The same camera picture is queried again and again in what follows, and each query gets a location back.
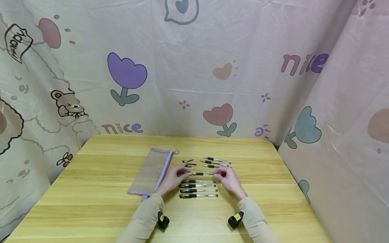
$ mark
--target curtain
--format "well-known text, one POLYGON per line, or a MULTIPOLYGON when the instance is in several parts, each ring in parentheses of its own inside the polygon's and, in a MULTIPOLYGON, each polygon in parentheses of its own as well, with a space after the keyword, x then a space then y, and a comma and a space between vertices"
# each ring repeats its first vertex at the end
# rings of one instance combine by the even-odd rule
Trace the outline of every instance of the curtain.
POLYGON ((335 242, 389 238, 388 2, 5 0, 0 14, 0 242, 98 133, 267 139, 335 242))

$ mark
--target wood grain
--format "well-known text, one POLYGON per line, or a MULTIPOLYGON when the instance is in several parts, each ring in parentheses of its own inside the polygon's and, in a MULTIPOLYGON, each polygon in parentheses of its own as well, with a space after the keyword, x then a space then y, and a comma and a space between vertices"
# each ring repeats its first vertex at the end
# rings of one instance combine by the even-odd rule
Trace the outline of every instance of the wood grain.
MULTIPOLYGON (((91 138, 6 242, 114 242, 140 204, 140 196, 126 191, 151 147, 178 149, 172 165, 192 158, 198 164, 192 172, 213 171, 199 166, 202 156, 231 161, 282 242, 331 242, 269 141, 116 135, 91 138)), ((156 228, 148 242, 251 242, 243 225, 229 228, 237 200, 217 188, 218 198, 180 199, 178 189, 166 195, 163 212, 170 224, 165 232, 156 228)))

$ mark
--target mesh pencil case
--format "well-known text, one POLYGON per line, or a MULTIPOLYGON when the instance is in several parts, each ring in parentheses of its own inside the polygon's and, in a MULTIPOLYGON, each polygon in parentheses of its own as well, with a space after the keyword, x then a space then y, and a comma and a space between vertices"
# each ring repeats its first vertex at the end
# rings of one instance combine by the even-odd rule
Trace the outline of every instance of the mesh pencil case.
POLYGON ((127 193, 141 195, 142 202, 146 200, 161 184, 174 153, 178 153, 178 150, 171 151, 152 148, 143 161, 127 193))

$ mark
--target sleeve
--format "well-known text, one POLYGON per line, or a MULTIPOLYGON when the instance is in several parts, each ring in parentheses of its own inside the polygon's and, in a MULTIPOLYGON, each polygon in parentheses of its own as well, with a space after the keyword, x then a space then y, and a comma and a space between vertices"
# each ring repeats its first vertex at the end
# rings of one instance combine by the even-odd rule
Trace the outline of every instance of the sleeve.
POLYGON ((158 212, 164 202, 160 195, 153 193, 143 201, 131 218, 130 223, 115 243, 144 243, 150 237, 158 221, 158 212))
POLYGON ((242 221, 254 243, 281 243, 267 224, 258 204, 251 197, 240 200, 238 207, 244 213, 242 221))

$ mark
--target bear illustration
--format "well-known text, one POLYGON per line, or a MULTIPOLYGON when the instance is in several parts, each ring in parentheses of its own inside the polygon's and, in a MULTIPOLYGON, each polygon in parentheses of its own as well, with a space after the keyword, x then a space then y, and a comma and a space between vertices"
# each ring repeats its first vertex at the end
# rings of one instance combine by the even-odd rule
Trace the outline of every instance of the bear illustration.
POLYGON ((84 108, 80 106, 80 101, 75 98, 74 92, 62 93, 59 90, 53 90, 51 97, 56 100, 60 116, 73 116, 77 119, 80 116, 86 115, 84 108))

